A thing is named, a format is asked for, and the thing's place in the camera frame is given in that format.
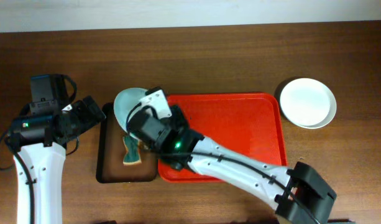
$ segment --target red tray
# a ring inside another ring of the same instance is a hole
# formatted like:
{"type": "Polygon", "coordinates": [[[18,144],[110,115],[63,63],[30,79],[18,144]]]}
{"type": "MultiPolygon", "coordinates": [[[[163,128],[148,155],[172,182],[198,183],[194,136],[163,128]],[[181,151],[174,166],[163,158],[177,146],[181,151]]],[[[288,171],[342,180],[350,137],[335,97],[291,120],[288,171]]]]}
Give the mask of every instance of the red tray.
{"type": "MultiPolygon", "coordinates": [[[[287,165],[280,111],[267,93],[171,95],[170,105],[179,105],[190,128],[218,144],[269,164],[287,165]]],[[[220,182],[180,172],[158,162],[158,172],[168,182],[220,182]]]]}

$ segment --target wooden table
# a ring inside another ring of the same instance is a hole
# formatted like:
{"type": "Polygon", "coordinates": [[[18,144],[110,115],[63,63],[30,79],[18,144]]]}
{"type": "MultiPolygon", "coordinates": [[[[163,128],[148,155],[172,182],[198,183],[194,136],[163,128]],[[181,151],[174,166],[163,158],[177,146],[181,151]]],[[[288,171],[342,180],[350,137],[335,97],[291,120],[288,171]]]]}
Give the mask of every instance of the wooden table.
{"type": "MultiPolygon", "coordinates": [[[[317,130],[282,118],[289,166],[303,158],[337,192],[331,218],[381,223],[381,21],[0,34],[0,134],[31,100],[29,78],[44,73],[70,75],[77,98],[91,95],[99,106],[133,86],[274,94],[287,78],[320,80],[336,96],[337,115],[317,130]]],[[[64,223],[273,217],[259,199],[224,183],[99,184],[99,126],[80,139],[63,170],[64,223]]],[[[0,164],[11,162],[1,148],[0,164]]],[[[0,172],[0,223],[15,222],[16,198],[16,173],[0,172]]]]}

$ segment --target green sponge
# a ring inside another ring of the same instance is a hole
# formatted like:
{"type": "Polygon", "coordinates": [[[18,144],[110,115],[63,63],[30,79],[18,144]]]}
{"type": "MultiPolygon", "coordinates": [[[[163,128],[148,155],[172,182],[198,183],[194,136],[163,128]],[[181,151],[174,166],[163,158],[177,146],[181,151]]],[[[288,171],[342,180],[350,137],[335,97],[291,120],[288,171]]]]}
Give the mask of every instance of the green sponge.
{"type": "Polygon", "coordinates": [[[139,154],[140,141],[136,140],[129,135],[122,137],[126,147],[126,155],[122,163],[126,166],[136,165],[142,163],[139,154]]]}

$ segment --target wood grain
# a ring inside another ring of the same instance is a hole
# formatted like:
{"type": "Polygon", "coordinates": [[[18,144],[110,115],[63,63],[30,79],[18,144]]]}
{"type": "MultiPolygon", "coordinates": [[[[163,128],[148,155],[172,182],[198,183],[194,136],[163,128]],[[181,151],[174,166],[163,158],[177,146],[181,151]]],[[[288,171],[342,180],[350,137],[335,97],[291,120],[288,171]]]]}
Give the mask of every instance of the wood grain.
{"type": "MultiPolygon", "coordinates": [[[[327,84],[333,122],[301,129],[285,118],[290,166],[302,157],[338,198],[331,218],[381,223],[381,21],[0,34],[0,134],[31,100],[29,78],[70,75],[78,98],[100,106],[121,90],[168,93],[264,91],[291,77],[327,84]]],[[[99,184],[99,126],[81,136],[63,170],[64,223],[229,223],[273,211],[229,184],[99,184]]],[[[0,164],[12,156],[0,150],[0,164]]],[[[16,220],[14,171],[0,172],[0,223],[16,220]]]]}

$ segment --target brown tray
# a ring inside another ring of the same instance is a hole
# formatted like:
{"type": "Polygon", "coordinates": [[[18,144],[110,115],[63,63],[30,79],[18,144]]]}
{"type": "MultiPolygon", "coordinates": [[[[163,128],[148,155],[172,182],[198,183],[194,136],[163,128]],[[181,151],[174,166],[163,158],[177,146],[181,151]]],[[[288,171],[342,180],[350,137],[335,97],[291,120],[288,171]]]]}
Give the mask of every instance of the brown tray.
{"type": "Polygon", "coordinates": [[[125,166],[126,154],[122,137],[126,134],[117,122],[113,104],[102,108],[106,119],[101,124],[96,180],[99,183],[148,182],[157,176],[157,158],[154,154],[140,152],[142,163],[125,166]]]}

